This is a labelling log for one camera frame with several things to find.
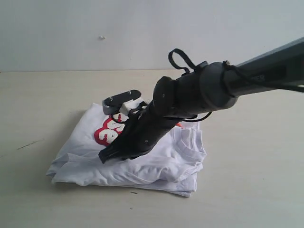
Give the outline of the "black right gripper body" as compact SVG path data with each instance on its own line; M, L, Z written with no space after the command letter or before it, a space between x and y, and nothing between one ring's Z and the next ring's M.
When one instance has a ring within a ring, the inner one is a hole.
M148 154L157 142L181 120L176 117L163 117L156 113L153 103L135 117L135 121L121 134L122 143L128 147L128 154Z

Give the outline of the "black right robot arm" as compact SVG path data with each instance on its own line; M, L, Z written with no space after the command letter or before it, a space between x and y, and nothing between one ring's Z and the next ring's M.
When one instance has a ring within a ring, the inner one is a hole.
M174 49L168 60L179 55L186 66L177 79L163 76L155 85L152 100L135 108L126 105L141 97L137 90L111 96L103 111L114 117L127 116L122 133L99 152L101 162L135 159L148 154L157 142L179 122L198 122L214 111L231 108L242 95L270 90L304 90L304 40L299 38L239 65L228 61L194 64L181 50Z

